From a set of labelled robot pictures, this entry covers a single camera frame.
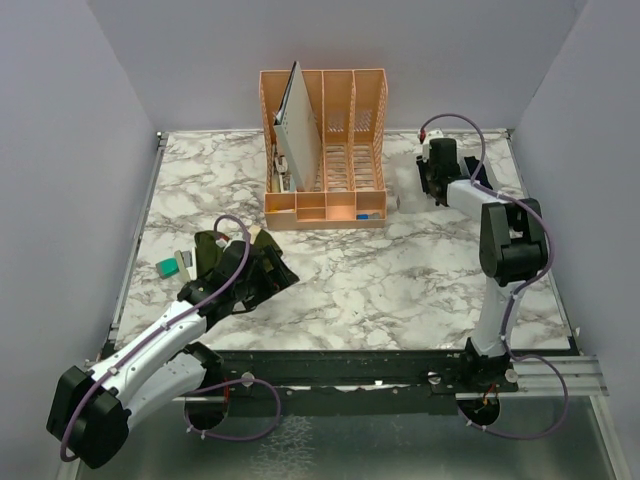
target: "desk organizer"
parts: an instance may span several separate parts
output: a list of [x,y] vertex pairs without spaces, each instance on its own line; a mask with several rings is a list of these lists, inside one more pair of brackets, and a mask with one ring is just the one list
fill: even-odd
[[316,184],[313,192],[272,193],[273,123],[289,74],[288,70],[260,73],[267,226],[270,230],[383,227],[387,218],[382,176],[384,70],[303,70],[322,139]]

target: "black metal frame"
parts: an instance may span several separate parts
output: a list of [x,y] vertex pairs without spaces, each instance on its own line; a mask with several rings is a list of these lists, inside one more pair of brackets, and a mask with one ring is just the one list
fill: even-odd
[[[514,353],[577,355],[572,337],[569,344],[570,348],[564,350],[516,350]],[[458,411],[455,394],[478,391],[459,381],[464,350],[227,350],[217,351],[215,355],[222,360],[221,373],[227,380],[250,372],[255,378],[276,385],[285,415],[455,415]],[[388,388],[340,388],[374,386],[380,382]],[[500,388],[503,392],[516,391],[517,385],[505,382]],[[194,419],[199,415],[215,416],[225,410],[229,415],[241,417],[273,414],[272,393],[261,386],[240,385],[228,393],[231,397],[228,410],[221,402],[189,399],[186,408]]]

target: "screw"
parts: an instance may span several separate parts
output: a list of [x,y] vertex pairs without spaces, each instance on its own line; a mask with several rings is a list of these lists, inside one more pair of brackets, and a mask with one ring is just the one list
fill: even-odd
[[509,368],[506,372],[504,372],[504,378],[509,383],[516,383],[518,381],[518,372],[516,372],[513,368]]

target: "white marble countertop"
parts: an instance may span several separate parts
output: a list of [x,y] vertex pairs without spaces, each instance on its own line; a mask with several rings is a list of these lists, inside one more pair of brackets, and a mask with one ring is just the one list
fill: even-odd
[[[479,144],[475,135],[451,136],[464,147]],[[487,143],[487,160],[503,190],[522,196],[506,134],[489,134]],[[417,151],[414,133],[386,134],[385,159]],[[190,249],[193,235],[211,229],[223,213],[265,226],[265,176],[261,132],[170,136],[117,348],[158,319],[181,287],[179,276],[158,277],[157,262]],[[200,341],[217,349],[462,348],[484,295],[480,226],[453,209],[400,214],[391,178],[385,171],[385,228],[271,232],[300,283],[254,312],[224,319]],[[567,348],[568,332],[549,282],[530,288],[513,346]]]

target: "book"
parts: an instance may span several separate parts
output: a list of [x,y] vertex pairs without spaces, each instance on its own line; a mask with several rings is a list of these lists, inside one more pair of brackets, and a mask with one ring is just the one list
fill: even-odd
[[296,188],[312,191],[322,154],[322,141],[298,62],[294,62],[291,69],[273,129],[279,153],[284,154],[287,160]]

